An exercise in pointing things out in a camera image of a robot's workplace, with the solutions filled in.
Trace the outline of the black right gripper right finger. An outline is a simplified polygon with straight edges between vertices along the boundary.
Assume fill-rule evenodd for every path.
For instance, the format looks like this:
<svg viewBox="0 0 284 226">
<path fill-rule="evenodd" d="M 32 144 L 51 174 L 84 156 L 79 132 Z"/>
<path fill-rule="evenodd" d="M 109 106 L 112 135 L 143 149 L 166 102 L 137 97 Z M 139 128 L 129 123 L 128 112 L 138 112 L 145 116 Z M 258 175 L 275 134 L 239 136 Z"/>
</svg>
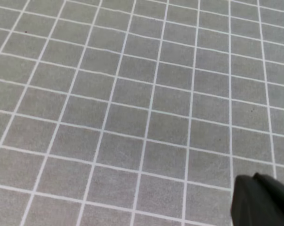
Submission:
<svg viewBox="0 0 284 226">
<path fill-rule="evenodd" d="M 255 173 L 253 178 L 263 186 L 272 198 L 274 205 L 284 214 L 284 184 L 265 174 Z"/>
</svg>

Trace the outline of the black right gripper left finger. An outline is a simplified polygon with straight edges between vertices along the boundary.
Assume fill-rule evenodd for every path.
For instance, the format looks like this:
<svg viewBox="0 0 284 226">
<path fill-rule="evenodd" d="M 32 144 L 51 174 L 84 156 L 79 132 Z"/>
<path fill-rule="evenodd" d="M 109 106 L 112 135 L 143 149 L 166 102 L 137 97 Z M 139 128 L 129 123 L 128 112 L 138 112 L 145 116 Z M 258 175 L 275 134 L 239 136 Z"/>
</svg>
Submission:
<svg viewBox="0 0 284 226">
<path fill-rule="evenodd" d="M 284 214 L 272 192 L 276 180 L 269 175 L 235 178 L 231 217 L 235 226 L 284 226 Z"/>
</svg>

